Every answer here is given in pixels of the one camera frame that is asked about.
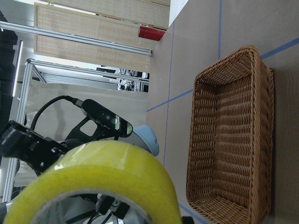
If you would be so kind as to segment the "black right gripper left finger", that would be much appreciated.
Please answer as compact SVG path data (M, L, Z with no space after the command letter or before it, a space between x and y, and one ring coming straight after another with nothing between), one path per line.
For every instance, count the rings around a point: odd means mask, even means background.
M34 171L43 173L69 151L49 137L10 120L0 132L0 155L26 162Z

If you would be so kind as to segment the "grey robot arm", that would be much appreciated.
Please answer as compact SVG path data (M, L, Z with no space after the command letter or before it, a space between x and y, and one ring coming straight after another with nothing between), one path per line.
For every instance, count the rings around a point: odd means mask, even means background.
M40 174L75 147L96 140L113 138L138 146L153 156L159 154L156 135L147 125L130 127L128 134L123 134L117 129L97 124L94 133L87 135L81 131L84 124L85 121L80 122L63 142L58 143L49 137L39 135L33 128L25 127L11 120L0 133L0 155L24 161L31 169ZM72 213L72 217L66 220L68 224L79 223L88 217L95 219L97 216L105 214L109 217L115 216L117 220L124 219L130 214L137 214L132 206L116 197L104 195L96 199L94 194L81 194L80 197L88 199L94 204L99 204L100 207L82 214Z

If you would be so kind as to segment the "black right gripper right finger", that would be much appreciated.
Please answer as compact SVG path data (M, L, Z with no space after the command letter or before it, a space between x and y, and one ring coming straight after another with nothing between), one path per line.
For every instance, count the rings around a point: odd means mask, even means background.
M101 195L96 203L96 211L102 215L111 211L119 219L124 219L130 206L114 197Z

